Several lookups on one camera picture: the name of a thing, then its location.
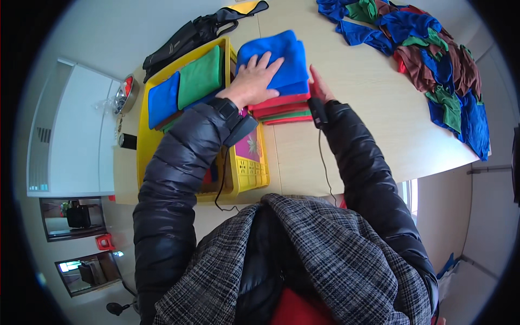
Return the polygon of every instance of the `wristwatch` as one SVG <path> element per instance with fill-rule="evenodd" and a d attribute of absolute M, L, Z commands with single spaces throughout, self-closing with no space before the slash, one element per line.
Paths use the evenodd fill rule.
<path fill-rule="evenodd" d="M 238 112 L 238 108 L 234 102 L 229 98 L 212 98 L 207 102 L 208 105 L 213 107 L 219 112 L 224 120 L 226 120 L 226 126 L 231 131 L 240 121 L 241 115 Z"/>
<path fill-rule="evenodd" d="M 258 126 L 258 122 L 251 115 L 240 115 L 237 106 L 229 98 L 213 98 L 207 104 L 226 120 L 230 133 L 223 145 L 228 148 L 234 146 Z"/>

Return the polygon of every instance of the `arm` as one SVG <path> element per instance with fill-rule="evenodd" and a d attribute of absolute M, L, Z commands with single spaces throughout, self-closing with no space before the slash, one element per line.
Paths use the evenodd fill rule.
<path fill-rule="evenodd" d="M 437 307 L 438 284 L 433 266 L 398 195 L 383 153 L 358 115 L 339 103 L 314 67 L 314 92 L 326 102 L 329 126 L 324 133 L 336 157 L 345 184 L 345 203 L 368 221 L 378 235 L 419 272 L 430 294 L 432 313 Z"/>
<path fill-rule="evenodd" d="M 278 96 L 267 85 L 283 59 L 270 53 L 241 66 L 233 83 L 216 95 L 238 109 Z M 134 210 L 135 282 L 141 324 L 152 324 L 155 303 L 182 277 L 196 248 L 193 207 L 206 170 L 229 136 L 224 117 L 200 104 L 164 135 L 146 167 Z"/>

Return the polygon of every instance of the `hand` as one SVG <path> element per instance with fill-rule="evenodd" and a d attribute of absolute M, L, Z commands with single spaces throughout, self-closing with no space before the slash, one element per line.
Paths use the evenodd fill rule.
<path fill-rule="evenodd" d="M 237 77 L 231 85 L 220 91 L 215 97 L 229 98 L 241 110 L 244 106 L 258 104 L 280 96 L 276 89 L 267 89 L 267 86 L 282 65 L 283 58 L 277 59 L 268 67 L 270 58 L 271 52 L 265 52 L 257 64 L 258 55 L 252 56 L 247 67 L 240 66 Z"/>
<path fill-rule="evenodd" d="M 323 103 L 329 100 L 335 100 L 334 94 L 330 90 L 329 86 L 323 81 L 323 78 L 319 74 L 318 70 L 311 64 L 310 73 L 313 76 L 313 82 L 310 84 L 310 95 L 317 97 L 323 101 Z"/>

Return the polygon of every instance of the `yellow plastic basket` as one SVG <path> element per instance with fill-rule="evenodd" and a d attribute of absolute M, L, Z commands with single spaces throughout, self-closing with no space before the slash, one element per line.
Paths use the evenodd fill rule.
<path fill-rule="evenodd" d="M 139 187 L 142 185 L 146 166 L 152 159 L 157 146 L 164 136 L 161 131 L 148 128 L 148 92 L 188 63 L 204 56 L 216 45 L 224 50 L 225 82 L 226 87 L 228 87 L 231 83 L 231 65 L 237 62 L 237 53 L 233 49 L 228 36 L 217 38 L 183 55 L 165 66 L 145 84 L 139 119 L 139 132 L 137 134 L 137 182 Z M 269 185 L 269 167 L 264 143 L 262 124 L 259 124 L 255 131 L 251 132 L 235 146 L 229 148 L 226 166 L 223 166 L 226 150 L 224 148 L 221 150 L 217 157 L 219 184 L 222 182 L 223 168 L 226 169 L 226 179 L 219 201 L 230 201 L 236 198 L 240 192 Z M 197 194 L 197 200 L 199 202 L 211 202 L 215 200 L 216 195 L 217 192 L 215 191 L 202 192 Z"/>

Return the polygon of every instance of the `table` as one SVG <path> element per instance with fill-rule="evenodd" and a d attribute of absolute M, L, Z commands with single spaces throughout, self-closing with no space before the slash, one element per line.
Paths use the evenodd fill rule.
<path fill-rule="evenodd" d="M 238 50 L 249 40 L 292 29 L 305 45 L 307 64 L 318 69 L 337 99 L 349 103 L 366 124 L 396 182 L 478 160 L 467 145 L 430 121 L 426 97 L 406 75 L 397 72 L 393 58 L 366 44 L 349 46 L 335 33 L 335 24 L 318 13 L 315 0 L 270 1 L 269 7 L 254 17 L 239 20 L 239 26 L 229 33 L 233 47 Z M 140 82 L 144 74 L 141 68 L 134 71 Z M 122 132 L 137 135 L 143 89 L 130 113 L 123 117 Z M 264 137 L 270 185 L 240 193 L 235 201 L 223 203 L 254 203 L 271 192 L 312 196 L 329 193 L 318 149 L 318 130 L 312 122 L 264 126 Z M 343 193 L 343 182 L 324 136 L 321 147 L 332 193 Z M 137 203 L 135 175 L 135 151 L 115 148 L 117 203 Z"/>

